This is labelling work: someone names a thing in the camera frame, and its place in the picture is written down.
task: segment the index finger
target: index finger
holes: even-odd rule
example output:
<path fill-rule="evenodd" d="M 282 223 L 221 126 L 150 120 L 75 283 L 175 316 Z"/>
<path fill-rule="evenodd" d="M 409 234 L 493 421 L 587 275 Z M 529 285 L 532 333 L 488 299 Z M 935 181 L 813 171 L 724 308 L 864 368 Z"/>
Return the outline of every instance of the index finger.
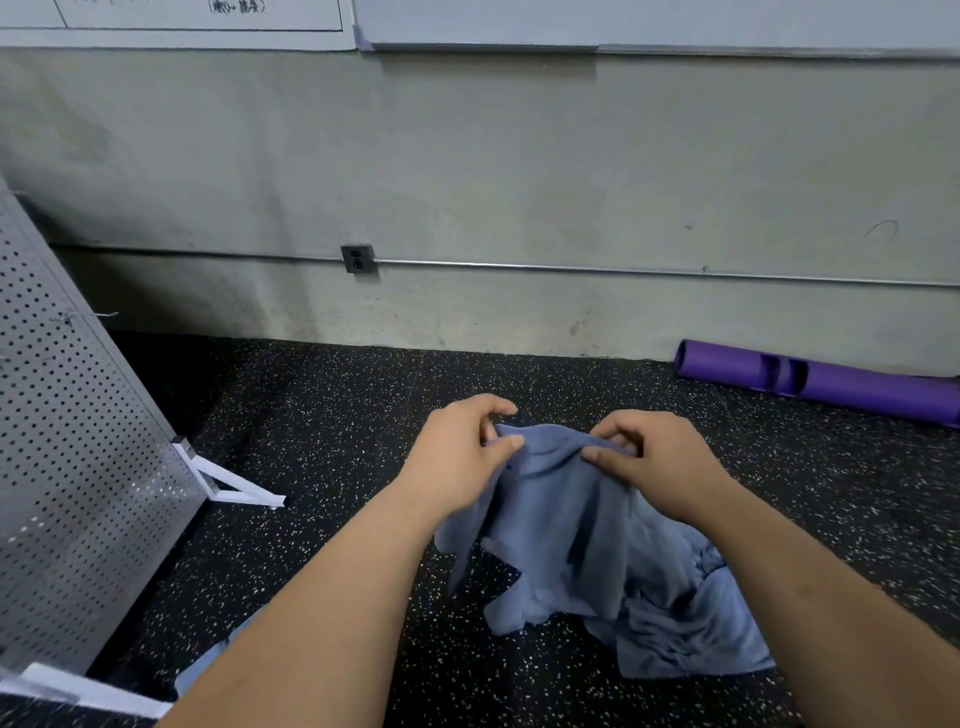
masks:
<path fill-rule="evenodd" d="M 497 395 L 473 395 L 473 397 L 463 400 L 462 404 L 475 410 L 478 415 L 490 415 L 494 412 L 498 415 L 516 414 L 516 405 Z"/>
<path fill-rule="evenodd" d="M 642 409 L 618 409 L 598 422 L 590 435 L 608 440 L 617 432 L 629 432 L 642 438 L 645 432 L 650 431 L 655 414 Z"/>

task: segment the white metal stand leg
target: white metal stand leg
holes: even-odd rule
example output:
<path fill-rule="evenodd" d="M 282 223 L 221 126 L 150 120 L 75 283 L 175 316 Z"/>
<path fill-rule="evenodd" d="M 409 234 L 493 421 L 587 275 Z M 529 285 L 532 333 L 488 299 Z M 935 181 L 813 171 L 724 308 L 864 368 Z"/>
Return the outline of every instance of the white metal stand leg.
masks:
<path fill-rule="evenodd" d="M 183 458 L 183 462 L 186 463 L 190 472 L 197 478 L 197 482 L 200 483 L 200 487 L 204 489 L 207 498 L 210 500 L 217 500 L 221 503 L 269 505 L 272 508 L 283 506 L 286 496 L 271 493 L 266 488 L 251 483 L 247 478 L 231 473 L 216 463 L 211 463 L 205 457 L 198 455 L 185 437 L 174 440 L 173 446 L 177 454 Z M 222 490 L 220 484 L 228 485 L 236 490 Z"/>
<path fill-rule="evenodd" d="M 160 720 L 173 706 L 41 663 L 31 664 L 19 675 L 4 671 L 0 692 L 154 720 Z"/>

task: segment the concrete wall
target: concrete wall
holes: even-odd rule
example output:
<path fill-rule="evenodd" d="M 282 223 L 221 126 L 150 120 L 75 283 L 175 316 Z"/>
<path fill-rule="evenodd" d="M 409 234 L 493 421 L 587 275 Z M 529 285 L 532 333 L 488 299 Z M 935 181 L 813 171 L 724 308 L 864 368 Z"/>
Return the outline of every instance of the concrete wall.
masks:
<path fill-rule="evenodd" d="M 960 279 L 958 129 L 932 63 L 0 53 L 10 185 L 105 245 Z M 956 291 L 64 260 L 126 328 L 960 370 Z"/>

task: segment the white pegboard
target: white pegboard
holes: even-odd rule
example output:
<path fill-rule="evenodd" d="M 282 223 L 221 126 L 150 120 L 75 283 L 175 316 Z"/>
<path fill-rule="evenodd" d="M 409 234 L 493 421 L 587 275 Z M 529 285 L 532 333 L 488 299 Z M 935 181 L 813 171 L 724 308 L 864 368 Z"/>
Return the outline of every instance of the white pegboard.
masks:
<path fill-rule="evenodd" d="M 204 501 L 171 435 L 0 192 L 0 666 L 89 667 Z"/>

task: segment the finger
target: finger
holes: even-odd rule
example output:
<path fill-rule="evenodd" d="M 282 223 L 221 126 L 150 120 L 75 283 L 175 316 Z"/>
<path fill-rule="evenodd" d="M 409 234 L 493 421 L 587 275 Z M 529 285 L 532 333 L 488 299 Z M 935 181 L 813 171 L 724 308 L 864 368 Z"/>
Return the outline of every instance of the finger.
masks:
<path fill-rule="evenodd" d="M 593 437 L 608 440 L 617 432 L 621 432 L 634 434 L 642 439 L 644 432 L 649 431 L 656 414 L 656 412 L 647 412 L 642 409 L 618 409 L 597 423 L 590 434 Z"/>
<path fill-rule="evenodd" d="M 463 400 L 463 404 L 471 409 L 476 410 L 482 415 L 489 415 L 493 412 L 497 413 L 498 415 L 516 414 L 516 405 L 510 400 L 504 400 L 502 397 L 498 397 L 497 395 L 474 395 L 467 400 Z"/>
<path fill-rule="evenodd" d="M 490 462 L 491 470 L 494 471 L 507 462 L 517 450 L 523 447 L 523 442 L 523 435 L 507 435 L 487 443 L 483 448 L 484 457 Z"/>
<path fill-rule="evenodd" d="M 612 443 L 619 445 L 629 452 L 633 457 L 636 457 L 636 443 L 628 438 L 622 432 L 617 432 L 612 437 L 608 438 Z"/>
<path fill-rule="evenodd" d="M 624 455 L 615 449 L 590 446 L 580 451 L 581 457 L 603 471 L 638 486 L 644 470 L 644 461 L 638 457 Z"/>
<path fill-rule="evenodd" d="M 480 442 L 488 443 L 492 440 L 496 440 L 496 437 L 496 428 L 493 426 L 490 418 L 485 417 L 480 421 Z"/>

